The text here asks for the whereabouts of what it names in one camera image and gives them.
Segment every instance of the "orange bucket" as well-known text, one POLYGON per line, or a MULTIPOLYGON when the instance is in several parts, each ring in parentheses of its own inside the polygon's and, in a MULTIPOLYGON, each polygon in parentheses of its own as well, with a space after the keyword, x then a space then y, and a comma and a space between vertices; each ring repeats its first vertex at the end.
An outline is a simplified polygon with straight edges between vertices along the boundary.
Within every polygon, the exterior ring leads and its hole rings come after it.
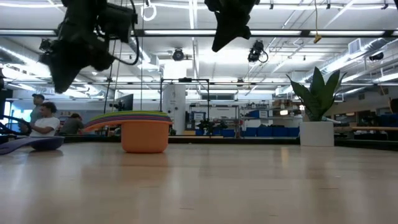
POLYGON ((130 153, 160 153, 169 144, 168 121, 135 120, 122 124, 122 147, 130 153))

